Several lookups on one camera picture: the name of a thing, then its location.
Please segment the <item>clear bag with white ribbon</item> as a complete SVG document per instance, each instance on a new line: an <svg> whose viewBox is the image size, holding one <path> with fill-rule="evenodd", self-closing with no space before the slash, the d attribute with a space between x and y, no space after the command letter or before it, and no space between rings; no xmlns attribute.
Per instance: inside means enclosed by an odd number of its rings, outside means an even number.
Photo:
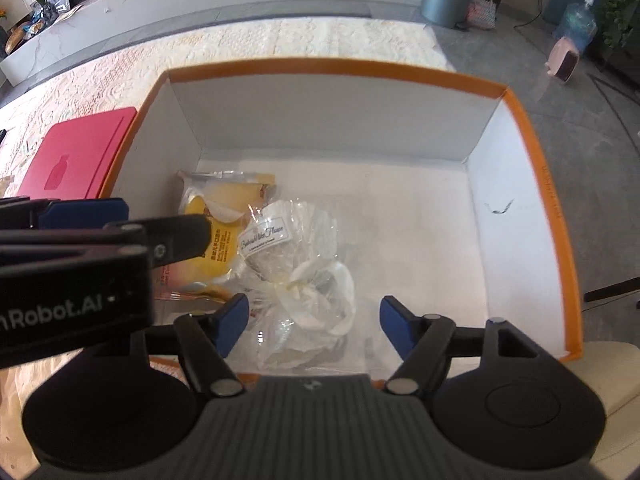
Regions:
<svg viewBox="0 0 640 480"><path fill-rule="evenodd" d="M238 242L231 284L250 304L244 353L252 363L292 370L341 349L357 305L337 221L315 204L276 200L252 211Z"/></svg>

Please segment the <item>yellow snack packet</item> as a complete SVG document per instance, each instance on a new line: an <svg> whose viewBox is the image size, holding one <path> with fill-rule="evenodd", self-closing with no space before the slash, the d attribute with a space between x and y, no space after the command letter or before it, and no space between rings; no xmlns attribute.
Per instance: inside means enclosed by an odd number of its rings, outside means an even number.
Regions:
<svg viewBox="0 0 640 480"><path fill-rule="evenodd" d="M210 243L201 255L168 264L154 272L154 296L159 300L231 298L231 263L239 237L277 194L276 176L264 172L222 170L180 171L183 183L180 214L202 214L209 222Z"/></svg>

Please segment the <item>red transparent storage box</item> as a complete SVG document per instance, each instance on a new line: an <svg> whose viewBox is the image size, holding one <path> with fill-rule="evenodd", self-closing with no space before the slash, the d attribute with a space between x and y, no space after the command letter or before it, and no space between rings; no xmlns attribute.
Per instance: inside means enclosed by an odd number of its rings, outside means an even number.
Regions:
<svg viewBox="0 0 640 480"><path fill-rule="evenodd" d="M29 198L97 198L122 140L137 116L118 108L59 122L44 136L17 194Z"/></svg>

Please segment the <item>orange cardboard box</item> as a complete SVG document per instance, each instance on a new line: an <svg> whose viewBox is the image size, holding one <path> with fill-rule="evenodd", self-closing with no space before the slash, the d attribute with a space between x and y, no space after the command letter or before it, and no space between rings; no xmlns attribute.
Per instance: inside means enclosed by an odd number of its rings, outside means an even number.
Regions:
<svg viewBox="0 0 640 480"><path fill-rule="evenodd" d="M535 130L503 84L441 70L284 58L168 70L142 93L101 192L132 218L175 214L183 171L272 174L282 200L336 222L357 316L299 375L400 359L378 324L392 295L462 326L503 318L561 361L582 355L570 238Z"/></svg>

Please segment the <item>patterned lace tablecloth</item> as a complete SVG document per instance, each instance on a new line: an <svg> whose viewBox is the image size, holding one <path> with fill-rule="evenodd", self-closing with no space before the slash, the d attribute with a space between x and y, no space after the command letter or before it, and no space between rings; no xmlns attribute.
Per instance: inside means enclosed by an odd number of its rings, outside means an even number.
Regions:
<svg viewBox="0 0 640 480"><path fill-rule="evenodd" d="M212 26L136 44L59 74L2 106L1 193L16 194L58 122L142 107L174 68L258 58L353 58L452 70L431 26L370 18L272 18Z"/></svg>

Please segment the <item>pink small heater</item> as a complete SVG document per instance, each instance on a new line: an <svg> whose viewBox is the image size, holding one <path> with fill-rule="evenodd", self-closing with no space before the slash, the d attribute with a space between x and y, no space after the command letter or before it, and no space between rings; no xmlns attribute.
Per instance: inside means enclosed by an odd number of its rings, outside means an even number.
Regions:
<svg viewBox="0 0 640 480"><path fill-rule="evenodd" d="M547 74L562 84L566 84L574 74L580 60L580 53L570 37L561 37L551 49L546 66Z"/></svg>

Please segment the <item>woven pink basket bag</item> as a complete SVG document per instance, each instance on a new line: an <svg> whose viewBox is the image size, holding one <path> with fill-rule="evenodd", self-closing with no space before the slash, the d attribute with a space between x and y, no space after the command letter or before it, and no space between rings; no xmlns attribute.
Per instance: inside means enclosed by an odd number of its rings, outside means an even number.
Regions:
<svg viewBox="0 0 640 480"><path fill-rule="evenodd" d="M491 30L496 27L497 6L494 0L471 0L466 21L473 27Z"/></svg>

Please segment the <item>blue water jug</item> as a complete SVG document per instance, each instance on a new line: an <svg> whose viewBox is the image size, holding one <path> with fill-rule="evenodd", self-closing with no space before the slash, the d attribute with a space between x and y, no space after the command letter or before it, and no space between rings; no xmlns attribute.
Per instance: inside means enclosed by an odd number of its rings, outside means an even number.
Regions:
<svg viewBox="0 0 640 480"><path fill-rule="evenodd" d="M572 40L578 52L583 54L598 31L597 21L592 12L593 3L594 0L584 0L569 4L553 33L553 38L560 40L566 37Z"/></svg>

